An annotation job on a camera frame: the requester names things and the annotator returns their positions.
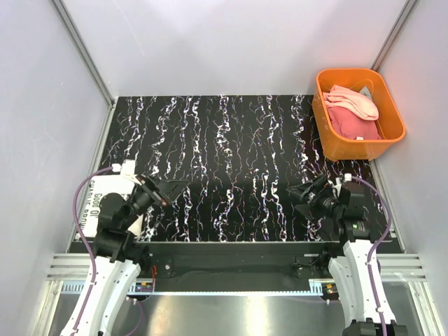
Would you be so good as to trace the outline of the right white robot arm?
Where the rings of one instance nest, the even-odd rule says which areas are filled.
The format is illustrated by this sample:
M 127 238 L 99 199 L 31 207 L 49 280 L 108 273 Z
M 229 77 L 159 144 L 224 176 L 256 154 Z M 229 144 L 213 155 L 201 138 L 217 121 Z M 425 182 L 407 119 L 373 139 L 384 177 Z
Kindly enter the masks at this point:
M 345 174 L 335 182 L 320 175 L 288 187 L 297 198 L 295 210 L 307 220 L 329 218 L 339 247 L 325 247 L 311 266 L 332 277 L 342 304 L 343 335 L 407 335 L 398 324 L 382 284 L 377 248 L 389 234 L 387 225 L 374 240 L 365 211 L 365 189 L 378 190 L 357 176 Z

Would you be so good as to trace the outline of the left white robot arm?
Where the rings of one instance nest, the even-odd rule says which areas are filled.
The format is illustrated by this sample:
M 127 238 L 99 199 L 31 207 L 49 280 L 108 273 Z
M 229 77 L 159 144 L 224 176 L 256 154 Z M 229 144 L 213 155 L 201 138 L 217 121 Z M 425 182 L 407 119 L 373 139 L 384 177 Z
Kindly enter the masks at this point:
M 152 270 L 150 251 L 137 243 L 133 224 L 140 224 L 150 207 L 168 207 L 187 189 L 187 180 L 127 176 L 127 187 L 105 191 L 101 176 L 94 183 L 92 207 L 97 233 L 87 251 L 91 265 L 76 306 L 62 335 L 110 335 L 131 284 Z

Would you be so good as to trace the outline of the salmon pink t-shirt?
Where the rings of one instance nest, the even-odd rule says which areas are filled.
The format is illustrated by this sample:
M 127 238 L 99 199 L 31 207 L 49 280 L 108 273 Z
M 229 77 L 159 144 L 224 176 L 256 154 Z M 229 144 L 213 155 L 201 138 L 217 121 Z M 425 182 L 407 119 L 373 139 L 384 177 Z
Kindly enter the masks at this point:
M 323 98 L 327 108 L 345 108 L 362 120 L 375 121 L 379 118 L 379 110 L 375 103 L 349 88 L 334 85 L 329 92 L 323 93 Z

